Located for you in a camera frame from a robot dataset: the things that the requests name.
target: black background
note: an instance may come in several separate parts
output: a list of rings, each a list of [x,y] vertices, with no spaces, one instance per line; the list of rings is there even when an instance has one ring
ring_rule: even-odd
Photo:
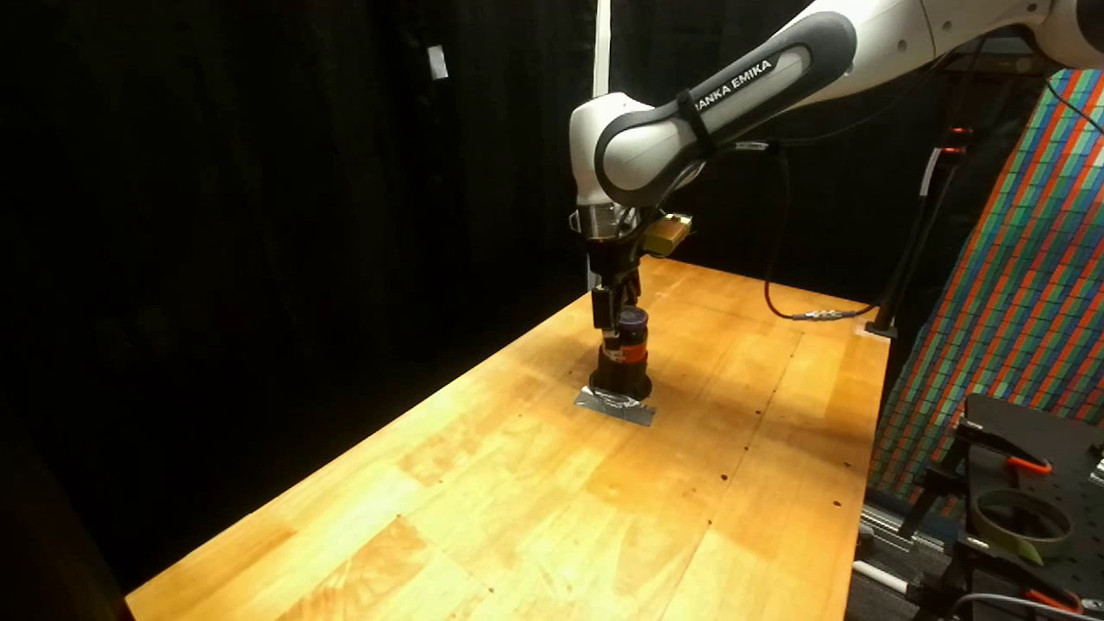
[[[614,86],[662,102],[799,4],[614,9]],[[119,591],[583,292],[591,4],[21,0],[0,46],[0,398]],[[714,162],[672,197],[684,258],[876,300],[939,134],[1029,100],[932,68],[772,120],[791,180]]]

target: wooden table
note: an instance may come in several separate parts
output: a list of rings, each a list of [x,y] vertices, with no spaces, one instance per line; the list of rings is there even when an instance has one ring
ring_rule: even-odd
[[[647,428],[576,408],[579,296],[128,594],[134,617],[842,617],[887,342],[777,321],[730,274],[641,275]]]

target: wire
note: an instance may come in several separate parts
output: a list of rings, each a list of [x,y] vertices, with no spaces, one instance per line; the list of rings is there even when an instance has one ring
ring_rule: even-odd
[[[779,208],[779,232],[772,238],[767,275],[763,275],[763,303],[768,308],[768,315],[777,315],[782,321],[846,321],[846,316],[870,315],[872,303],[856,308],[856,311],[813,308],[813,311],[799,311],[799,315],[779,311],[772,303],[768,281],[772,281],[772,269],[777,269],[777,258],[779,258],[779,250],[782,250],[785,216],[791,216],[791,208],[792,208],[792,180],[791,180],[791,159],[785,159],[782,145],[777,145],[777,159],[779,159],[779,176],[782,176],[782,208]]]
[[[1045,89],[1061,100],[1077,119],[1082,119],[1085,125],[1092,125],[1098,134],[1104,134],[1100,120],[1092,120],[1085,112],[1071,107],[1071,100],[1067,100],[1047,78]]]
[[[990,39],[979,39],[979,42],[967,52],[967,59],[983,56],[986,42],[990,42]],[[936,59],[925,74],[932,76],[932,74],[939,74],[939,68],[947,66],[947,62],[953,62],[953,56],[943,56],[943,59]],[[813,145],[813,142],[832,142],[832,137],[837,137],[837,134],[859,131],[859,127],[880,120],[883,114],[890,114],[893,107],[900,107],[900,100],[909,100],[918,89],[925,89],[925,78],[921,78],[925,74],[918,74],[915,84],[900,84],[900,89],[893,93],[893,100],[887,100],[887,102],[876,107],[872,114],[863,114],[863,119],[853,120],[853,125],[842,125],[842,127],[825,131],[825,134],[777,137],[777,142],[785,142],[785,145]],[[974,76],[967,76],[967,78],[956,84],[956,97],[953,97],[953,100],[963,97],[963,89],[968,86],[968,78],[974,78]],[[785,197],[782,197],[782,200],[791,204],[791,200],[792,200],[792,197],[791,197],[791,188],[792,188],[792,184],[791,184],[791,167],[785,167],[785,159],[779,159],[779,162],[782,162],[782,188],[785,188]],[[932,212],[932,216],[929,216],[929,229],[921,232],[921,245],[918,245],[918,250],[929,245],[932,224],[936,224],[943,204],[946,204],[946,192],[939,192],[936,212]],[[768,274],[767,274],[767,281],[763,281],[763,296],[767,296],[767,308],[768,308],[777,316],[785,316],[785,321],[842,321],[842,316],[863,316],[863,315],[870,315],[870,311],[876,308],[876,303],[865,303],[865,308],[859,308],[859,311],[803,311],[803,315],[782,315],[782,311],[768,300]]]
[[[963,594],[953,606],[953,617],[963,604],[1002,604],[1002,606],[1031,606],[1031,611],[1043,611],[1043,614],[1054,614],[1054,617],[1077,617],[1077,621],[1100,621],[1092,614],[1082,614],[1082,611],[1067,611],[1067,606],[1047,606],[1047,604],[1039,604],[1039,602],[1023,602],[1023,596],[1010,596],[1010,594]]]
[[[883,93],[890,93],[890,89],[898,89],[898,93],[890,93],[887,102],[880,102],[876,112],[870,112],[870,114],[863,114],[863,119],[856,119],[856,120],[848,120],[848,125],[837,125],[837,127],[822,131],[822,134],[791,134],[791,137],[782,134],[782,137],[768,137],[768,142],[813,145],[813,142],[833,142],[833,137],[842,137],[842,134],[853,134],[853,131],[859,131],[859,127],[887,119],[887,114],[898,112],[905,100],[915,100],[915,93],[925,89],[925,78],[921,78],[921,76],[939,74],[946,62],[947,62],[947,56],[929,62],[921,74],[915,74],[909,78],[900,78],[898,86],[887,84]]]

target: cable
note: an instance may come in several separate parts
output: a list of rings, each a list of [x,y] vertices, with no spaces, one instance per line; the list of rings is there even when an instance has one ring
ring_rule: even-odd
[[[979,39],[979,42],[967,52],[967,59],[983,56],[986,42],[990,42],[990,39]],[[943,56],[943,59],[936,59],[925,74],[932,76],[932,74],[939,74],[939,68],[947,66],[947,62],[953,62],[953,56]],[[953,100],[963,100],[963,89],[967,89],[968,84],[974,84],[974,76],[967,74],[967,76],[956,84]],[[785,145],[809,145],[809,142],[828,142],[828,137],[848,134],[848,131],[856,131],[856,127],[865,127],[865,125],[880,120],[883,114],[890,114],[893,107],[900,107],[900,100],[906,100],[906,97],[918,93],[921,86],[925,86],[925,78],[905,84],[900,93],[898,93],[890,102],[876,107],[872,114],[863,114],[859,120],[853,120],[853,125],[846,125],[846,127],[837,127],[837,131],[806,134],[806,137],[779,137],[779,142],[785,142]],[[936,216],[939,216],[943,208],[946,208],[946,188],[956,180],[956,168],[946,176],[943,192],[936,197],[936,208],[929,212],[929,221],[925,221],[925,212],[918,215],[918,232],[921,232],[921,238],[918,238],[915,250],[925,250],[925,245],[929,245],[932,229],[936,229]],[[929,192],[932,192],[932,188],[929,188],[929,184],[932,184],[932,174],[936,174],[936,159],[929,162],[925,180],[921,180],[921,208],[925,208],[925,200],[929,200]],[[792,184],[791,184],[791,167],[785,167],[785,159],[782,159],[782,184],[785,184],[785,204],[791,204],[791,188],[792,188]],[[876,308],[876,303],[865,303],[865,308],[859,308],[859,311],[803,311],[803,315],[782,315],[782,311],[777,311],[777,303],[768,300],[768,283],[763,283],[763,296],[767,296],[767,308],[768,308],[777,316],[791,316],[791,321],[863,316],[865,311]]]
[[[1067,611],[1067,606],[1047,606],[1047,604],[1039,604],[1039,602],[1023,602],[1023,596],[1010,596],[1010,594],[963,594],[953,606],[953,617],[963,604],[1002,604],[1002,606],[1031,606],[1031,611],[1043,611],[1043,614],[1054,614],[1054,617],[1077,617],[1077,621],[1100,621],[1092,614],[1082,614],[1082,611]]]
[[[856,311],[813,308],[813,311],[799,311],[799,315],[779,311],[772,303],[768,281],[772,281],[772,269],[777,269],[777,258],[779,258],[779,250],[782,250],[785,216],[791,216],[791,208],[792,208],[792,180],[791,180],[791,159],[785,159],[782,145],[777,145],[777,159],[779,159],[779,176],[782,176],[782,208],[779,208],[779,232],[772,238],[768,263],[767,263],[767,274],[763,274],[763,303],[768,308],[768,315],[777,315],[782,321],[846,321],[846,316],[870,315],[872,303],[856,308]]]
[[[939,74],[946,62],[947,62],[947,56],[936,59],[925,74]],[[853,125],[842,125],[842,127],[825,131],[825,134],[777,137],[777,142],[779,142],[779,145],[782,145],[782,142],[785,142],[785,145],[813,145],[813,142],[832,142],[832,137],[837,137],[837,134],[859,131],[859,127],[887,119],[893,107],[900,107],[900,100],[915,97],[915,93],[921,89],[921,84],[925,84],[925,78],[905,84],[905,86],[893,93],[890,102],[876,107],[872,114],[863,114],[863,119],[853,120]],[[782,153],[779,153],[779,167],[782,167],[782,212],[791,212],[791,204],[792,204],[792,192],[791,192],[792,180],[791,180],[791,162],[785,162]],[[782,238],[782,235],[777,235],[777,245],[772,245],[772,254],[768,254],[768,269],[767,269],[767,281],[763,281],[763,300],[767,300],[767,308],[768,308],[777,316],[782,316],[782,321],[846,321],[846,316],[863,316],[863,315],[870,315],[870,311],[876,308],[876,303],[865,303],[865,308],[856,308],[856,311],[803,311],[803,315],[785,315],[785,311],[779,311],[779,308],[772,303],[772,296],[768,296],[768,275],[772,275],[772,263],[777,263],[777,252],[779,252],[779,238]]]
[[[953,56],[943,56],[936,62],[929,62],[921,74],[915,74],[909,78],[900,78],[898,84],[898,93],[893,100],[880,102],[876,112],[842,125],[842,127],[832,127],[832,131],[822,131],[822,134],[791,134],[791,137],[772,137],[772,142],[785,142],[785,145],[813,145],[813,142],[832,142],[832,137],[842,137],[842,134],[853,134],[880,119],[887,119],[890,112],[898,112],[905,100],[909,100],[918,89],[925,89],[925,76],[939,74]]]
[[[1061,100],[1077,119],[1082,119],[1085,125],[1092,125],[1098,134],[1104,134],[1100,120],[1092,120],[1085,112],[1071,107],[1071,100],[1067,100],[1047,78],[1045,89]]]

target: robotic arm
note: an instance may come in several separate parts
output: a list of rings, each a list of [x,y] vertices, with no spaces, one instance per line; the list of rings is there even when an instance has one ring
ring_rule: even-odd
[[[756,125],[872,89],[1001,29],[1023,29],[1060,66],[1104,66],[1104,0],[813,0],[768,42],[662,107],[623,93],[571,112],[571,229],[587,238],[594,324],[591,390],[647,398],[639,254],[641,208],[657,208]],[[680,242],[680,221],[657,221]]]

